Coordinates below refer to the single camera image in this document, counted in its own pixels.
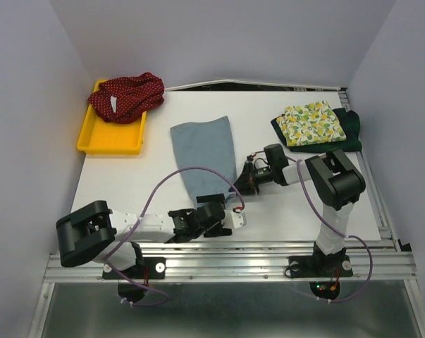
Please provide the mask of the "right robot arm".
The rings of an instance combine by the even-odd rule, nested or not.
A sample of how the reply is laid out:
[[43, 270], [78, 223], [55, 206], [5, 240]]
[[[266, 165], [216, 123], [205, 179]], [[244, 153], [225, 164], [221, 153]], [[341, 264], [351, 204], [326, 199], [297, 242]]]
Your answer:
[[247, 157], [234, 185], [243, 196], [259, 193], [261, 184], [301, 184], [314, 214], [321, 221], [310, 256], [290, 256], [286, 271], [291, 278], [326, 277], [335, 272], [351, 276], [346, 255], [347, 225], [354, 205], [366, 189], [365, 180], [340, 149], [305, 160], [290, 160], [280, 144], [264, 147], [267, 165], [257, 168], [253, 155]]

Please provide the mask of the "light blue denim skirt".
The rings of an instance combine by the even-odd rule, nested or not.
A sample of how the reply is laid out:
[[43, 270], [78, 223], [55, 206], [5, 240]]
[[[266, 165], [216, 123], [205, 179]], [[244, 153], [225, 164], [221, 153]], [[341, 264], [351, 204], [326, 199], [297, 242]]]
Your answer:
[[175, 161], [194, 206], [198, 196], [230, 196], [237, 178], [233, 135], [228, 117], [203, 123], [183, 123], [171, 128]]

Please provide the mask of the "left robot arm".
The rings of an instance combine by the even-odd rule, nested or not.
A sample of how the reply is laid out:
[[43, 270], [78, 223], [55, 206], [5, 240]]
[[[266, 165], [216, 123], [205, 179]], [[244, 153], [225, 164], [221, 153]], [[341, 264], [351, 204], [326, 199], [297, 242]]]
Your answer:
[[222, 194], [199, 200], [198, 208], [145, 215], [114, 211], [102, 200], [87, 204], [56, 222], [61, 266], [93, 261], [137, 277], [143, 271], [142, 243], [183, 244], [231, 236], [246, 224], [243, 213], [226, 209]]

